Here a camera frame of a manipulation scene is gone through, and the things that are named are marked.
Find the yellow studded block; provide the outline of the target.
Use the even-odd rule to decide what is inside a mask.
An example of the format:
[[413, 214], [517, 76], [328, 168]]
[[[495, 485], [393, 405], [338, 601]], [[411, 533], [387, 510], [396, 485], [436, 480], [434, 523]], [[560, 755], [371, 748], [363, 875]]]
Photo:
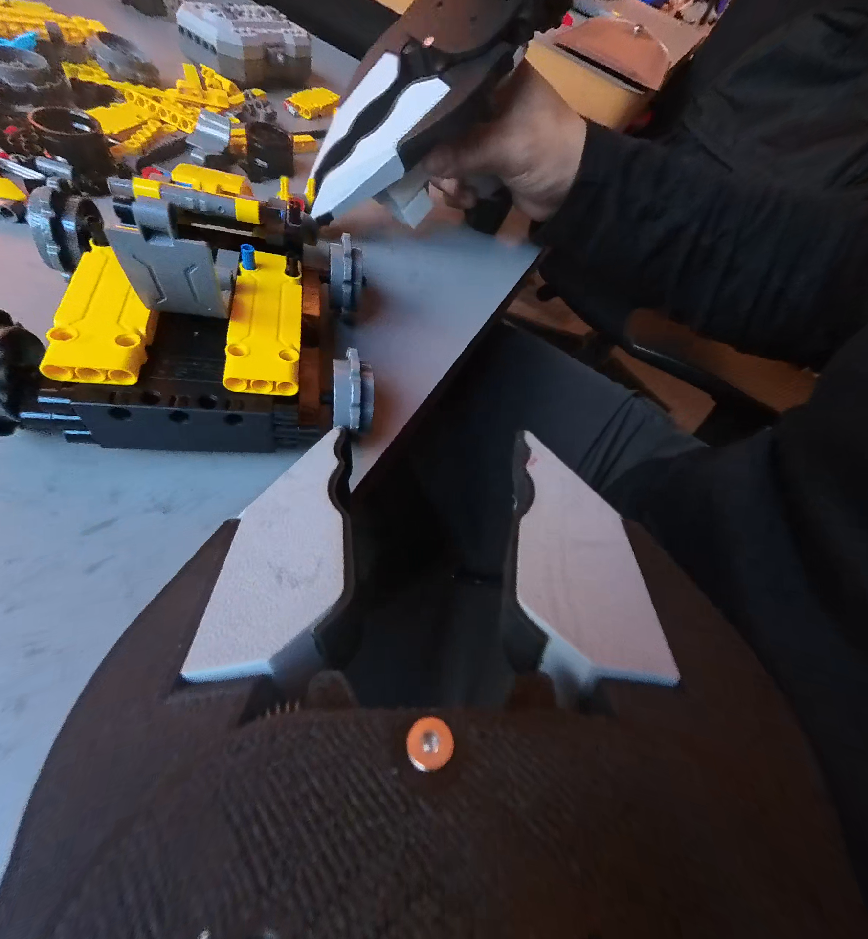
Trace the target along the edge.
[[293, 116], [311, 121], [332, 117], [340, 101], [340, 95], [328, 88], [304, 88], [287, 96], [284, 108]]

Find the black spoked wheel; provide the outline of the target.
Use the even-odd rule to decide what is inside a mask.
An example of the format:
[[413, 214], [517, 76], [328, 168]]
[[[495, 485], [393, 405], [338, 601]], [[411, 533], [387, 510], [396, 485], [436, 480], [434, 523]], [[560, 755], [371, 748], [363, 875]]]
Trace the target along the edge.
[[247, 155], [244, 171], [252, 183], [295, 175], [294, 141], [282, 128], [261, 121], [245, 127]]

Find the pile of building brick parts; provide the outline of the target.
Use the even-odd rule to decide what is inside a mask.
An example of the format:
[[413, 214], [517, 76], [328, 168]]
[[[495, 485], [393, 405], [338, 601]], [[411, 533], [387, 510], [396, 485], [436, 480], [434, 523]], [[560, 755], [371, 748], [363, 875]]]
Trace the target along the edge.
[[322, 141], [330, 117], [308, 121], [284, 108], [287, 96], [320, 87], [312, 69], [303, 88], [239, 88], [186, 59], [175, 21], [181, 3], [125, 2], [175, 28], [183, 63], [167, 82], [132, 40], [95, 19], [0, 2], [1, 217], [24, 222], [40, 186], [104, 194], [115, 173], [151, 175], [181, 157], [246, 175], [245, 127], [255, 121]]

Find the yellow edged desk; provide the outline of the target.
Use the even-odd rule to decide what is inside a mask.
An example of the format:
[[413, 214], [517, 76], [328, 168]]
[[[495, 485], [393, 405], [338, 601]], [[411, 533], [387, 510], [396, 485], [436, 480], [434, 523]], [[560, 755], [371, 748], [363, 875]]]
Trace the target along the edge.
[[535, 35], [526, 58], [585, 119], [623, 131], [639, 117], [710, 32], [639, 2]]

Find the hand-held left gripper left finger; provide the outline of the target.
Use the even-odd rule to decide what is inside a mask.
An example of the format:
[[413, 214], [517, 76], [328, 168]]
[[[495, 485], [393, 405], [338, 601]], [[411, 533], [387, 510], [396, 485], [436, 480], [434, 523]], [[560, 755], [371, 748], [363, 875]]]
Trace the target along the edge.
[[349, 433], [331, 430], [241, 513], [181, 666], [188, 683], [308, 683], [352, 597]]

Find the person's right hand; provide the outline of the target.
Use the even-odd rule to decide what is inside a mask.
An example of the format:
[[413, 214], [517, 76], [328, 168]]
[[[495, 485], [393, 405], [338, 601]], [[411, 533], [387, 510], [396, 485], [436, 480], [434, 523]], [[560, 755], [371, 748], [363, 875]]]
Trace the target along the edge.
[[423, 164], [451, 207], [472, 209], [472, 182], [494, 178], [533, 222], [562, 206], [579, 171], [587, 123], [529, 63], [498, 88], [486, 123], [433, 149]]

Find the grey angular block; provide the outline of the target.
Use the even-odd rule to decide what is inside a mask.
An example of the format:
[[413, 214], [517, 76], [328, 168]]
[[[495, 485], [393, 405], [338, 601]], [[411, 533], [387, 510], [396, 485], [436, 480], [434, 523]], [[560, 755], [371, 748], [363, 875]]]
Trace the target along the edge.
[[186, 59], [212, 68], [241, 89], [308, 84], [311, 37], [271, 7], [183, 2], [175, 21]]

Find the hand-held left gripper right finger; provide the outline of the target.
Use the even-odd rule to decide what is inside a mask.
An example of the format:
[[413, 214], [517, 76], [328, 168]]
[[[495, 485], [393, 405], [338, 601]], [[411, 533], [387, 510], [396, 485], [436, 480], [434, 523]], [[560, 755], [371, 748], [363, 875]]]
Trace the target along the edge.
[[513, 452], [511, 665], [557, 703], [603, 680], [676, 687], [680, 673], [622, 518], [531, 432]]

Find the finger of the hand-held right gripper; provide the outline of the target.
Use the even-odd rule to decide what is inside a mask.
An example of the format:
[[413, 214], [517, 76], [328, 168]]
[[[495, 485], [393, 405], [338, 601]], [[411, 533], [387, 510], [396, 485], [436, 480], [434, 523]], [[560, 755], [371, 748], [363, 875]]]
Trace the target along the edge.
[[397, 147], [449, 92], [440, 77], [401, 89], [396, 77], [362, 77], [340, 105], [312, 166], [311, 217], [343, 214], [400, 180], [405, 169]]
[[382, 53], [351, 89], [312, 168], [316, 198], [368, 198], [404, 175], [404, 76], [398, 53]]

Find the person's black sweater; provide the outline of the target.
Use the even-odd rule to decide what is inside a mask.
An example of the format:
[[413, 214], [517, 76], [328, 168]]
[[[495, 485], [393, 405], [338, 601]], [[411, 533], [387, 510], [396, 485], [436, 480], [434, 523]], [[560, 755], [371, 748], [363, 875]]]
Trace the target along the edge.
[[646, 461], [603, 492], [792, 702], [868, 906], [868, 324], [772, 429]]

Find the person's right forearm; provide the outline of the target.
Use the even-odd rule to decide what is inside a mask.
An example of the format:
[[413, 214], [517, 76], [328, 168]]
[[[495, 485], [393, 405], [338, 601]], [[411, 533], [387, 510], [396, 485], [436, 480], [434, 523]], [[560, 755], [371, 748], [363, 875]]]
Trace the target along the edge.
[[576, 180], [535, 240], [575, 303], [661, 309], [817, 371], [857, 335], [868, 353], [868, 198], [786, 189], [590, 125]]

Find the black jacket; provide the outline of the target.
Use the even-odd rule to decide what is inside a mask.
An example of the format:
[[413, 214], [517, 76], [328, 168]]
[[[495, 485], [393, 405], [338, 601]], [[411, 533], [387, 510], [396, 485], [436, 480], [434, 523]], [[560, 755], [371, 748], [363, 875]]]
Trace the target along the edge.
[[744, 178], [868, 198], [868, 1], [733, 2], [639, 136]]

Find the grey desk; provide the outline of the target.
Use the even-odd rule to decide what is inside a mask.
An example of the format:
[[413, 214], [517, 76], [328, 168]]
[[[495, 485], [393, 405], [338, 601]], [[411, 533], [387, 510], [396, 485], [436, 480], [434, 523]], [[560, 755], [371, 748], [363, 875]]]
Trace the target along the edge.
[[[343, 221], [364, 251], [369, 292], [339, 344], [357, 347], [378, 387], [357, 485], [405, 442], [414, 415], [534, 264], [516, 210], [487, 237], [434, 198], [416, 230], [373, 202]], [[53, 740], [102, 658], [219, 523], [297, 456], [0, 438], [0, 877]]]

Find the yellow brick vehicle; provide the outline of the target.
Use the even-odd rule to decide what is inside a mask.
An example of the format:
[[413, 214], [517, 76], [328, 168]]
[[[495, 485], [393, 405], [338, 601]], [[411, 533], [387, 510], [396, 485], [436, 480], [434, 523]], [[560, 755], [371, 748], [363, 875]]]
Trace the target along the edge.
[[29, 195], [25, 222], [67, 285], [45, 340], [0, 309], [0, 437], [271, 453], [371, 429], [370, 364], [333, 355], [365, 284], [349, 234], [324, 243], [322, 271], [320, 240], [287, 252], [286, 204], [241, 176], [182, 164], [107, 186], [113, 225], [85, 195]]

